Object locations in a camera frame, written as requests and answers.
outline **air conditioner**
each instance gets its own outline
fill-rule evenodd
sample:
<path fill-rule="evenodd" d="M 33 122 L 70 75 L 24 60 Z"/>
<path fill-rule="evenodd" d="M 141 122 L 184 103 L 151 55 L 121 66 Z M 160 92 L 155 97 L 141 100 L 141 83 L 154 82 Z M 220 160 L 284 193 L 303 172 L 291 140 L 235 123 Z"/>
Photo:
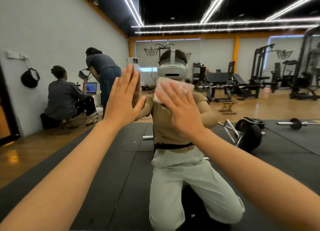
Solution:
<path fill-rule="evenodd" d="M 127 64 L 132 64 L 134 67 L 134 70 L 139 70 L 140 71 L 140 66 L 139 66 L 139 59 L 138 58 L 127 58 Z"/>

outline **kneeling person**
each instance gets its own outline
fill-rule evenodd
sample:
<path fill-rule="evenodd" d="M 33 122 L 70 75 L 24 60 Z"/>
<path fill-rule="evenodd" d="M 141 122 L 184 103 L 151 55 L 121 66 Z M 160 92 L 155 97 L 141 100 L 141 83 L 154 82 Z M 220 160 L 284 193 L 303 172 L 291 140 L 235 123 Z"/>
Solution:
<path fill-rule="evenodd" d="M 187 60 L 180 50 L 164 52 L 158 63 L 158 76 L 184 80 Z M 217 115 L 205 96 L 193 93 L 207 128 L 214 127 Z M 245 208 L 230 185 L 204 160 L 203 153 L 172 126 L 171 112 L 147 96 L 146 104 L 136 120 L 152 115 L 156 152 L 150 190 L 149 218 L 154 230 L 176 230 L 185 221 L 181 203 L 183 181 L 202 199 L 209 216 L 222 223 L 237 223 Z"/>
<path fill-rule="evenodd" d="M 96 106 L 93 97 L 86 96 L 87 80 L 83 81 L 81 91 L 75 83 L 67 81 L 68 75 L 63 67 L 56 65 L 51 69 L 51 73 L 57 80 L 49 84 L 48 106 L 44 113 L 53 119 L 64 120 L 79 116 L 85 111 L 86 126 L 97 123 L 97 120 L 91 119 L 96 113 Z"/>

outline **hair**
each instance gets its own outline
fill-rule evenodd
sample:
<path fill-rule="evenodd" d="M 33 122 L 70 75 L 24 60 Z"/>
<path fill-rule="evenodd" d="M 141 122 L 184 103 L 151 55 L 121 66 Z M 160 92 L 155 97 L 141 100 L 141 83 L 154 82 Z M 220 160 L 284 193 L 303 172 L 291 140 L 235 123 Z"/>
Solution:
<path fill-rule="evenodd" d="M 100 51 L 94 47 L 89 47 L 89 48 L 87 48 L 85 53 L 86 53 L 86 55 L 94 55 L 94 54 L 102 54 L 102 51 Z"/>
<path fill-rule="evenodd" d="M 171 50 L 165 51 L 160 57 L 160 62 L 162 60 L 169 59 L 170 56 L 171 56 Z M 176 58 L 182 59 L 185 63 L 188 63 L 186 55 L 184 54 L 184 52 L 182 52 L 179 49 L 176 49 Z"/>
<path fill-rule="evenodd" d="M 66 70 L 59 65 L 55 65 L 52 69 L 51 69 L 51 73 L 55 76 L 55 78 L 57 79 L 61 79 L 66 75 Z"/>

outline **gray shirt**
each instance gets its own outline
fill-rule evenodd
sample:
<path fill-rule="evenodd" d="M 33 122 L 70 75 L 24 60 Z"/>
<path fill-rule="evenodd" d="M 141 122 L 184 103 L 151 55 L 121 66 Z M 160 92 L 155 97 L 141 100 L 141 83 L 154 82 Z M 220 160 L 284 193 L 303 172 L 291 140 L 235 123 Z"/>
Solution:
<path fill-rule="evenodd" d="M 49 84 L 48 107 L 44 113 L 54 119 L 63 120 L 77 114 L 76 103 L 86 98 L 75 83 L 56 80 Z"/>
<path fill-rule="evenodd" d="M 110 56 L 105 54 L 94 54 L 90 55 L 86 59 L 86 63 L 88 68 L 91 66 L 94 67 L 98 75 L 100 75 L 100 71 L 107 67 L 118 67 L 118 65 L 111 59 Z"/>

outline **black belt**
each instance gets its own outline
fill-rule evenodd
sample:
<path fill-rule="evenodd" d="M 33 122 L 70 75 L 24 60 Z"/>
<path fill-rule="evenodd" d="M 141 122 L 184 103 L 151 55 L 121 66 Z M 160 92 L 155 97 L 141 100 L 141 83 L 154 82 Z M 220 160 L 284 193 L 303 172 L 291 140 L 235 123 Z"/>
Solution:
<path fill-rule="evenodd" d="M 166 144 L 166 143 L 157 143 L 154 146 L 158 149 L 179 149 L 179 148 L 186 148 L 189 146 L 194 145 L 193 143 L 188 144 Z"/>

